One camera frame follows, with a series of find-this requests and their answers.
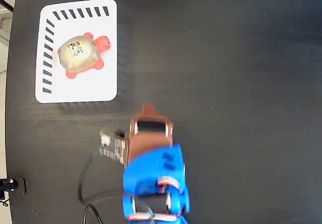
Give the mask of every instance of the wire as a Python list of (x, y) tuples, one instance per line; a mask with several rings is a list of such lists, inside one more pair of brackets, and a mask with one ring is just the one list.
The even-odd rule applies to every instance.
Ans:
[(8, 201), (9, 201), (9, 199), (7, 199), (5, 201), (0, 200), (0, 203), (2, 203), (3, 206), (8, 207), (8, 203), (7, 203)]
[(91, 154), (91, 156), (89, 157), (89, 159), (87, 160), (82, 173), (80, 174), (79, 177), (79, 181), (78, 181), (78, 187), (77, 187), (77, 196), (78, 196), (78, 200), (80, 201), (80, 203), (82, 203), (83, 205), (86, 205), (85, 211), (84, 211), (84, 215), (83, 215), (83, 224), (86, 224), (86, 219), (87, 219), (87, 214), (88, 214), (88, 210), (89, 208), (92, 209), (95, 217), (97, 218), (98, 222), (100, 224), (103, 224), (103, 221), (99, 215), (99, 213), (97, 212), (96, 208), (93, 206), (94, 203), (103, 201), (103, 200), (107, 200), (107, 199), (123, 199), (123, 195), (127, 195), (127, 196), (131, 196), (132, 198), (135, 198), (135, 200), (137, 201), (137, 203), (139, 203), (145, 210), (146, 212), (148, 212), (150, 214), (150, 221), (152, 222), (152, 224), (155, 224), (154, 221), (154, 213), (151, 210), (151, 208), (140, 198), (138, 198), (137, 196), (134, 196), (132, 193), (127, 193), (123, 190), (107, 190), (107, 191), (103, 191), (100, 192), (98, 194), (92, 195), (86, 199), (83, 198), (82, 195), (82, 188), (83, 188), (83, 182), (85, 179), (85, 176), (88, 172), (88, 169), (93, 161), (93, 159), (98, 156), (100, 154), (100, 148), (97, 148), (96, 150), (94, 150)]
[(86, 224), (86, 219), (87, 219), (87, 213), (89, 211), (89, 209), (92, 209), (92, 211), (94, 212), (94, 215), (96, 216), (97, 220), (99, 221), (100, 224), (103, 224), (103, 221), (99, 215), (99, 213), (97, 212), (96, 208), (92, 205), (92, 204), (88, 204), (85, 208), (84, 211), (84, 216), (83, 216), (83, 224)]

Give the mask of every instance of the toy turtle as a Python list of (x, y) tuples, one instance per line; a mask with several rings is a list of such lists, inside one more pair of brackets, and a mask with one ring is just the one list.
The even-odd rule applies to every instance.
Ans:
[(78, 73), (95, 68), (102, 69), (103, 60), (100, 52), (111, 47), (108, 37), (101, 36), (93, 40), (91, 33), (76, 36), (67, 40), (57, 51), (60, 64), (66, 70), (69, 79), (75, 79)]

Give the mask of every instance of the black table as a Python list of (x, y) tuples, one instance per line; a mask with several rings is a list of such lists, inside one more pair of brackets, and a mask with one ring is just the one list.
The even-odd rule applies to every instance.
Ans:
[[(189, 223), (321, 216), (322, 0), (115, 0), (116, 99), (40, 104), (40, 11), (71, 1), (81, 0), (16, 0), (6, 155), (8, 176), (26, 178), (28, 191), (10, 196), (14, 224), (80, 223), (77, 181), (101, 127), (128, 129), (145, 102), (175, 124)], [(121, 180), (122, 166), (98, 158), (85, 193)], [(121, 201), (97, 208), (105, 223), (125, 222)]]

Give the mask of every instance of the turtle shell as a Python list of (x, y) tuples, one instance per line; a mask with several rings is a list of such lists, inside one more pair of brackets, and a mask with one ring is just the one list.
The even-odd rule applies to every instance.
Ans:
[(93, 39), (76, 36), (67, 40), (58, 51), (60, 64), (66, 71), (79, 72), (89, 68), (99, 57)]

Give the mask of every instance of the black clamp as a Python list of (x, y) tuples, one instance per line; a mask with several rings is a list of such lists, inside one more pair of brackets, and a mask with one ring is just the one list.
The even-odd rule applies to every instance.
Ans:
[(20, 192), (22, 192), (22, 195), (26, 193), (26, 181), (24, 178), (18, 178), (18, 179), (0, 179), (0, 203), (2, 203), (3, 206), (8, 207), (8, 201), (6, 200), (5, 191), (15, 191), (16, 189), (19, 189)]

